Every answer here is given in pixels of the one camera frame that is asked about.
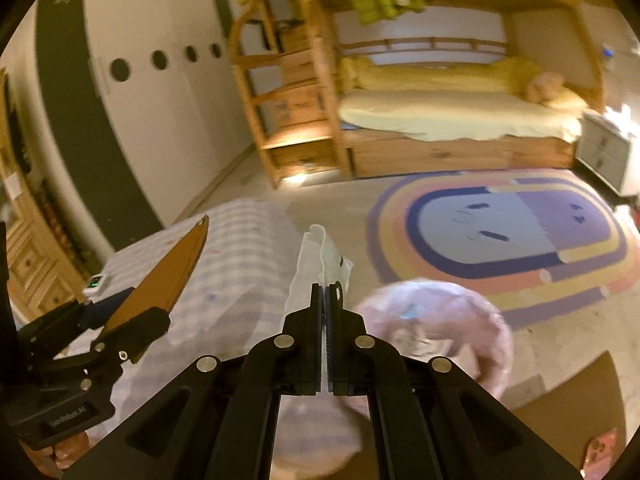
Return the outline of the left hand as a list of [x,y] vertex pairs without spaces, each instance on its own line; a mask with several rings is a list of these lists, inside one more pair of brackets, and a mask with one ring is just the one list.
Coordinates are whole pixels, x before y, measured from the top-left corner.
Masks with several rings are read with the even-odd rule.
[[20,445],[40,474],[51,479],[62,479],[64,472],[91,448],[85,431],[41,450],[34,450],[24,442]]

